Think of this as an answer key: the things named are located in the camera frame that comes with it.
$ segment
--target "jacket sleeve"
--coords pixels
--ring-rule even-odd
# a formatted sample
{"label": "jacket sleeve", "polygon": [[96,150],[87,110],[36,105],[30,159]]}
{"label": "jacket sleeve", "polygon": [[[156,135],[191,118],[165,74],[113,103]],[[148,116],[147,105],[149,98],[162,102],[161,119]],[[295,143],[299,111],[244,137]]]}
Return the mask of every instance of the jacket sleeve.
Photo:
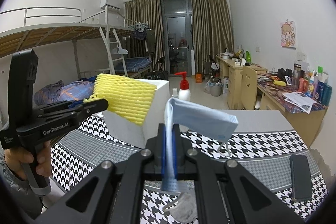
{"label": "jacket sleeve", "polygon": [[4,151],[0,146],[0,176],[8,186],[17,204],[33,219],[42,211],[42,204],[38,196],[31,190],[27,181],[18,179],[5,162]]}

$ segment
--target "desk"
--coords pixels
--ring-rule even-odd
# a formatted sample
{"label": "desk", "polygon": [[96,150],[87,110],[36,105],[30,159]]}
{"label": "desk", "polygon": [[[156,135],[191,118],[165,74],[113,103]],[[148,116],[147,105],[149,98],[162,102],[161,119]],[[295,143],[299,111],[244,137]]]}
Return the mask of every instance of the desk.
{"label": "desk", "polygon": [[[280,112],[223,111],[236,115],[239,121],[228,143],[232,158],[239,161],[300,217],[306,218],[315,211],[327,195],[326,185],[307,146]],[[190,139],[193,148],[200,149],[213,159],[228,159],[217,153],[217,140],[196,132],[182,133],[181,136]],[[51,148],[52,180],[66,193],[103,160],[119,162],[138,150],[109,135],[105,121],[91,116],[78,130],[73,130]],[[313,186],[311,200],[294,203],[291,199],[291,154],[307,156]],[[193,189],[193,181],[188,181],[188,185]],[[158,181],[145,181],[140,222],[179,224],[162,210],[164,205],[175,198],[172,194],[163,193]]]}
{"label": "desk", "polygon": [[259,82],[258,89],[262,91],[261,110],[279,110],[300,135],[305,144],[310,145],[315,140],[327,107],[316,102],[310,111],[305,113],[299,107],[286,102],[283,93],[297,92],[292,86],[278,86],[271,82]]}
{"label": "desk", "polygon": [[[242,75],[241,71],[243,67],[240,65],[235,65],[235,62],[231,59],[223,59],[216,56],[217,62],[219,62],[219,77],[222,82],[224,81],[224,77],[229,78],[228,85],[228,94],[227,94],[227,105],[230,109],[239,109],[240,101],[241,101],[241,84],[242,84]],[[252,65],[250,66],[256,72],[267,72],[266,68]]]}

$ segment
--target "yellow foam net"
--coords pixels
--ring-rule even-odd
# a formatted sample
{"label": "yellow foam net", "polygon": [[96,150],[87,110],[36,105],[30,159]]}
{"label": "yellow foam net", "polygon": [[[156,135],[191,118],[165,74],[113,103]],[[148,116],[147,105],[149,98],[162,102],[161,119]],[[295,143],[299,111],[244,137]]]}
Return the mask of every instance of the yellow foam net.
{"label": "yellow foam net", "polygon": [[151,107],[156,85],[119,75],[97,76],[93,95],[86,102],[105,98],[109,111],[141,126]]}

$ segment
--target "cartoon poster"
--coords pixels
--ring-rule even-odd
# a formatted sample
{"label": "cartoon poster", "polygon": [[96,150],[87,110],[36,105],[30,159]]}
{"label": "cartoon poster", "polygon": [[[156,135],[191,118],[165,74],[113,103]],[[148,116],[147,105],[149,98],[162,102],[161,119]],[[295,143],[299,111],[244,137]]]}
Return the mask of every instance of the cartoon poster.
{"label": "cartoon poster", "polygon": [[296,28],[293,20],[287,20],[281,24],[281,46],[289,48],[297,47]]}

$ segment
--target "white bottle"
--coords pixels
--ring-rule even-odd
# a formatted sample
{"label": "white bottle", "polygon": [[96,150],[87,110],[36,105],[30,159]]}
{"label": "white bottle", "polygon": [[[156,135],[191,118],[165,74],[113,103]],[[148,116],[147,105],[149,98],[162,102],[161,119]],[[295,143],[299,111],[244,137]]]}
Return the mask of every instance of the white bottle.
{"label": "white bottle", "polygon": [[[177,72],[177,73],[175,73],[175,75],[182,75],[182,77],[183,77],[183,79],[181,80],[181,83],[180,83],[180,90],[178,92],[178,98],[180,100],[190,101],[191,93],[190,93],[190,90],[189,90],[189,83],[186,79],[187,72],[186,71]],[[188,129],[189,129],[188,127],[180,125],[180,131],[181,132],[187,132]]]}

